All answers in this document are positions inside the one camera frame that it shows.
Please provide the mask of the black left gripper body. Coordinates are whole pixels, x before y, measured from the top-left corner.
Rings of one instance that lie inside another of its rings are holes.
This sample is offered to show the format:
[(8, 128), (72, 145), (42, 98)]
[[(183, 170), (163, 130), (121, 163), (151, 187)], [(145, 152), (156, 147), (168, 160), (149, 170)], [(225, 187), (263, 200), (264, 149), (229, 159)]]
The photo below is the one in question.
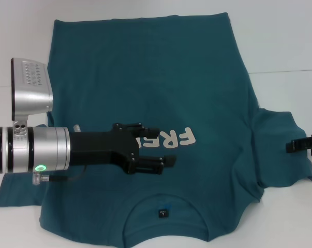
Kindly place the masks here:
[(116, 123), (107, 132), (71, 132), (69, 166), (114, 164), (127, 174), (139, 162), (138, 125)]

